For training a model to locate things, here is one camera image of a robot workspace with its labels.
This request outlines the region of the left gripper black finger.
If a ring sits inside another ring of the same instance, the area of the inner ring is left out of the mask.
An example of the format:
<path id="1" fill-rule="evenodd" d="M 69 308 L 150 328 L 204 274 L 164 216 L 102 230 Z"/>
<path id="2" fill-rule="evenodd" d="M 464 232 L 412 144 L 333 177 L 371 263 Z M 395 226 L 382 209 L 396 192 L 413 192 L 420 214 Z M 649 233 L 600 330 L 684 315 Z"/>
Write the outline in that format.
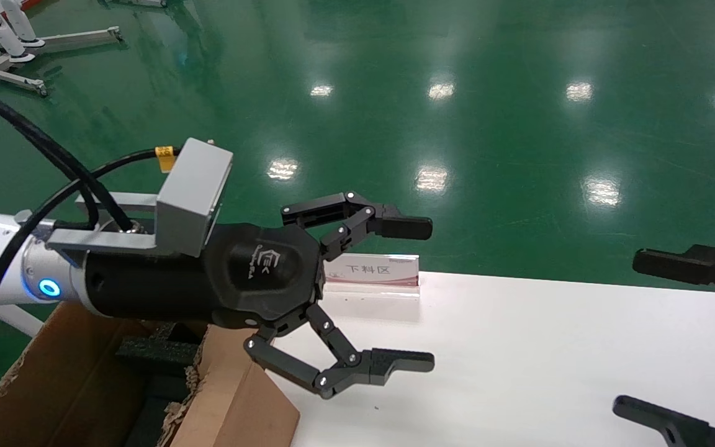
<path id="1" fill-rule="evenodd" d="M 335 260 L 372 233 L 397 240 L 428 240 L 433 234 L 430 218 L 403 215 L 392 204 L 372 202 L 354 191 L 285 205 L 281 213 L 284 225 L 309 228 L 338 224 L 320 239 L 320 254 L 325 261 Z"/>
<path id="2" fill-rule="evenodd" d="M 274 328 L 259 328 L 246 340 L 244 348 L 260 367 L 322 399 L 331 399 L 358 384 L 383 387 L 394 371 L 430 373 L 434 370 L 432 353 L 380 348 L 358 351 L 318 304 L 305 311 L 304 320 L 335 357 L 331 367 L 320 371 L 273 347 L 271 342 L 279 334 Z"/>

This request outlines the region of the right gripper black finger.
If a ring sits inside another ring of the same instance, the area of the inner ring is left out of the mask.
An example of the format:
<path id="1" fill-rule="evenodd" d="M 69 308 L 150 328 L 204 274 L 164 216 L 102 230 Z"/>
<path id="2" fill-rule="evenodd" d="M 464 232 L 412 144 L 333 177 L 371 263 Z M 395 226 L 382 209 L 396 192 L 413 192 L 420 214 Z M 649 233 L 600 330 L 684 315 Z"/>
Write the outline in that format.
<path id="1" fill-rule="evenodd" d="M 641 249 L 634 255 L 632 268 L 675 282 L 715 286 L 715 247 L 693 245 L 684 253 Z"/>
<path id="2" fill-rule="evenodd" d="M 624 394 L 615 398 L 612 411 L 659 432 L 668 446 L 715 446 L 715 427 L 704 420 Z"/>

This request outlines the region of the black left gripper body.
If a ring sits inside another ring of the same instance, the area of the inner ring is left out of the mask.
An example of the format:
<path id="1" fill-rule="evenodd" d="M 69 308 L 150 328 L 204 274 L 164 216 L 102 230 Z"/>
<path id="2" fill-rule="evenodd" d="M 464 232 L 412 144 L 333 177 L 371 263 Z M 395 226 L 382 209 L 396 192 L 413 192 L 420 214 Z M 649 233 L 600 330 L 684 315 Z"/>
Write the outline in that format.
<path id="1" fill-rule="evenodd" d="M 88 305 L 108 317 L 296 329 L 322 296 L 320 244 L 296 225 L 218 224 L 199 257 L 91 252 Z"/>

